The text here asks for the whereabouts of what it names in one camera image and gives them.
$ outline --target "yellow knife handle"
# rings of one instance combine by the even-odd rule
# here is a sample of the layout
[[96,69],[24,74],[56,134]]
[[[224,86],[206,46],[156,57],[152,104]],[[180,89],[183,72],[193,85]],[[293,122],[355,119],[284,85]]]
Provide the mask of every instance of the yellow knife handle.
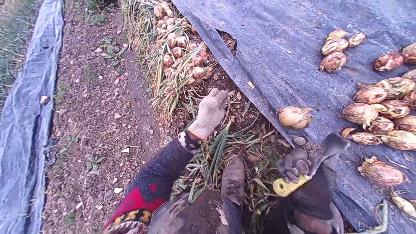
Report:
[[273,183],[273,190],[276,192],[277,195],[280,197],[287,197],[299,187],[304,185],[306,182],[310,181],[311,178],[305,177],[304,175],[299,176],[299,182],[295,183],[286,183],[282,178],[275,180]]

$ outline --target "gray tarp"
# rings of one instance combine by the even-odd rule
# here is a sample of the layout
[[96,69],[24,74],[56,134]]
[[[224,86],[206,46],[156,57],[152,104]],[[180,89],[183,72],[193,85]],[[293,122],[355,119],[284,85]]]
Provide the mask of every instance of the gray tarp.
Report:
[[[37,234],[45,201],[44,149],[53,110],[62,1],[45,0],[23,71],[7,97],[0,121],[0,233]],[[40,104],[45,95],[51,100]]]
[[[314,0],[314,1],[224,1],[173,0],[207,43],[233,81],[266,116],[279,132],[306,134],[321,142],[330,132],[355,126],[337,117],[342,108],[353,103],[357,82],[373,84],[398,77],[416,67],[401,66],[389,72],[376,72],[373,61],[387,52],[399,52],[416,42],[416,2],[414,0]],[[363,32],[367,40],[347,49],[347,64],[341,71],[320,72],[320,49],[334,29],[346,29],[350,35]],[[232,56],[217,30],[228,32],[237,40],[237,54]],[[255,89],[250,89],[251,81]],[[314,121],[305,131],[282,129],[276,115],[278,106],[312,107]],[[353,144],[350,153],[341,156],[335,195],[343,215],[358,229],[376,225],[374,211],[386,193],[375,189],[358,172],[362,157],[385,155],[416,172],[416,162],[405,159],[414,151],[395,150],[385,145]],[[408,170],[411,181],[416,176]],[[414,183],[398,186],[416,192]],[[403,196],[416,199],[416,193]],[[415,233],[416,224],[406,214],[389,209],[388,233]]]

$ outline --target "dirt path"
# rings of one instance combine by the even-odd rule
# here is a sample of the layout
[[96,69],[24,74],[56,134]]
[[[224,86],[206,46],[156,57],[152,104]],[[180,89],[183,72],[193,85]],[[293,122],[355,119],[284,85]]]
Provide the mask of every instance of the dirt path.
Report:
[[[84,4],[65,6],[52,130],[59,141],[48,158],[43,233],[99,233],[159,148],[160,126],[143,77],[129,59],[112,66],[114,59],[103,56],[107,49],[97,50],[126,43],[121,12],[88,16]],[[134,57],[127,54],[122,57]]]

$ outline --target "brown boot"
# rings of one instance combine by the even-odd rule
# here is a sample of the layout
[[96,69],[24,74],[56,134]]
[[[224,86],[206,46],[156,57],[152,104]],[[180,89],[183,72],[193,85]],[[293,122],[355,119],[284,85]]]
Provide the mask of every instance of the brown boot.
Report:
[[227,197],[234,203],[242,205],[244,199],[244,175],[244,162],[238,156],[234,161],[229,163],[223,172],[221,195]]

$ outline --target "white work glove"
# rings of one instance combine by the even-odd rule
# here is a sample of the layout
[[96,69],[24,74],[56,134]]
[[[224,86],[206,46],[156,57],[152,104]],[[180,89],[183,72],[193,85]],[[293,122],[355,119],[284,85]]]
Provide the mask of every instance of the white work glove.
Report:
[[196,120],[189,126],[188,131],[200,139],[207,139],[224,117],[227,96],[227,90],[213,88],[199,104]]

